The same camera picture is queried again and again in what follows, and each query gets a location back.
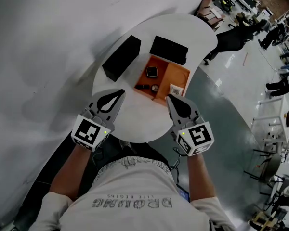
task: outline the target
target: white wall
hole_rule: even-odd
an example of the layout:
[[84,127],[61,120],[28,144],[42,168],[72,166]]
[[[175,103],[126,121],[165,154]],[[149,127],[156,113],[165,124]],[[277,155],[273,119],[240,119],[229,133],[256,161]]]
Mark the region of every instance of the white wall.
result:
[[87,103],[92,79],[80,77],[95,58],[143,20],[200,2],[0,0],[0,225]]

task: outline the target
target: cable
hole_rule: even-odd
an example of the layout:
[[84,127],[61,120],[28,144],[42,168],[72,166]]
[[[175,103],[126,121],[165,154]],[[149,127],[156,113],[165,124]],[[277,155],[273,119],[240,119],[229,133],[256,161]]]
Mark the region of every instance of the cable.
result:
[[[96,170],[98,171],[98,167],[97,167],[95,161],[101,161],[101,160],[104,159],[104,151],[103,151],[102,147],[99,147],[98,149],[96,149],[95,152],[96,152],[97,150],[100,150],[100,152],[93,154],[93,156],[92,156],[92,161],[93,161],[93,163],[94,163],[94,165],[95,165],[95,167],[96,167]],[[94,157],[95,157],[96,155],[99,155],[99,154],[102,154],[102,158],[101,158],[101,159],[94,159]]]
[[266,62],[270,65],[269,61],[267,60],[267,58],[262,54],[261,52],[261,48],[258,48],[259,49],[259,52],[261,53],[261,55],[265,58]]
[[177,171],[177,185],[179,185],[179,180],[180,180],[180,174],[179,174],[179,169],[177,167],[170,167],[170,170],[172,171],[175,169]]
[[178,147],[173,147],[173,150],[174,150],[177,154],[179,154],[180,156],[187,156],[186,154],[181,154]]
[[177,185],[179,185],[180,173],[179,173],[178,166],[179,166],[179,164],[180,164],[181,157],[182,157],[182,156],[187,156],[187,155],[186,155],[186,154],[181,154],[178,147],[173,147],[172,149],[178,154],[178,159],[177,159],[177,161],[175,161],[175,163],[173,164],[173,166],[170,166],[170,167],[169,167],[169,169],[170,169],[170,171],[173,171],[174,169],[177,171]]
[[25,181],[24,183],[29,184],[29,183],[31,183],[31,182],[38,182],[38,183],[43,183],[43,184],[51,185],[50,183],[43,182],[43,181],[39,181],[39,180]]

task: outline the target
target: chair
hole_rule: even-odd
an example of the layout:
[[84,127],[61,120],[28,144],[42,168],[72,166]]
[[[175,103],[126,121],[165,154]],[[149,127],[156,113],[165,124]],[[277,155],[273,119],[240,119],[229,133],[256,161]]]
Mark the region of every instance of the chair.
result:
[[258,180],[259,182],[266,183],[270,188],[272,188],[271,182],[277,182],[272,181],[272,177],[277,173],[279,166],[281,164],[281,156],[279,154],[274,154],[270,158],[265,159],[262,164],[264,164],[263,170],[261,172],[261,175],[255,176],[249,172],[244,171],[244,173],[250,175],[251,178]]
[[267,216],[266,213],[261,210],[248,221],[248,224],[255,230],[260,231],[273,228],[278,222],[278,219],[275,218],[275,214],[276,213],[273,213],[270,216]]
[[288,139],[288,142],[287,144],[285,144],[284,142],[277,142],[277,143],[266,143],[264,144],[265,146],[271,146],[271,145],[275,145],[276,149],[275,149],[275,153],[278,153],[278,154],[282,154],[282,153],[286,153],[288,154],[289,153],[289,139]]
[[275,203],[275,198],[277,197],[280,197],[282,194],[283,194],[283,191],[289,187],[289,175],[284,175],[284,177],[280,177],[280,176],[277,176],[278,178],[282,179],[283,181],[283,184],[281,185],[281,187],[279,188],[279,190],[277,190],[277,187],[276,187],[276,192],[274,193],[273,197],[272,197],[272,201],[268,204],[268,207],[266,209],[266,211],[270,208],[271,205],[273,205]]
[[269,207],[271,205],[273,205],[273,209],[272,209],[271,213],[273,213],[274,211],[277,211],[280,206],[289,206],[289,195],[279,196],[277,201],[275,201],[275,202],[272,201],[270,203],[270,205],[267,207],[266,211],[269,209]]

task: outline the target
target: black box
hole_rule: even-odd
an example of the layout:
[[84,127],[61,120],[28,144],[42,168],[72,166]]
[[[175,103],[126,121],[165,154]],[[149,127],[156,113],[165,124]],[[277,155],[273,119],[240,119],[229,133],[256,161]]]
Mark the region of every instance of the black box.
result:
[[114,82],[139,55],[141,40],[131,35],[102,65],[106,76]]
[[150,54],[184,65],[188,48],[168,39],[155,36]]

